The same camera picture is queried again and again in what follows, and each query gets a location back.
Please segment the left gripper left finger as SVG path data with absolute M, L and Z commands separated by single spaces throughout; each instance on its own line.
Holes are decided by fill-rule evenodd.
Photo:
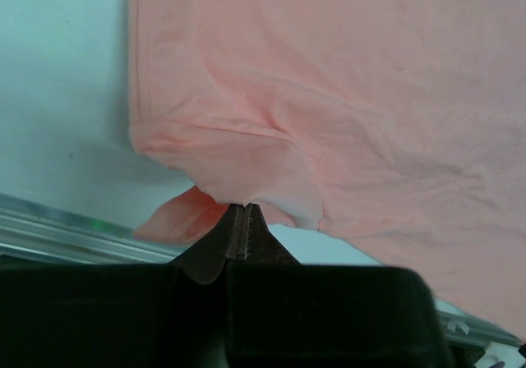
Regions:
M 240 230 L 241 206 L 230 205 L 208 233 L 170 264 L 194 283 L 212 284 L 227 260 L 237 256 Z

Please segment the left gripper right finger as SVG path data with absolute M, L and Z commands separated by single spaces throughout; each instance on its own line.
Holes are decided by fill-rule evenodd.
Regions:
M 268 229 L 259 205 L 244 210 L 244 261 L 261 265 L 299 265 L 300 262 Z

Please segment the pink t-shirt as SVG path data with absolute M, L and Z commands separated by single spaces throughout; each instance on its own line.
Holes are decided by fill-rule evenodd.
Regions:
M 129 11 L 132 146 L 193 182 L 138 237 L 188 245 L 256 203 L 524 337 L 525 0 Z

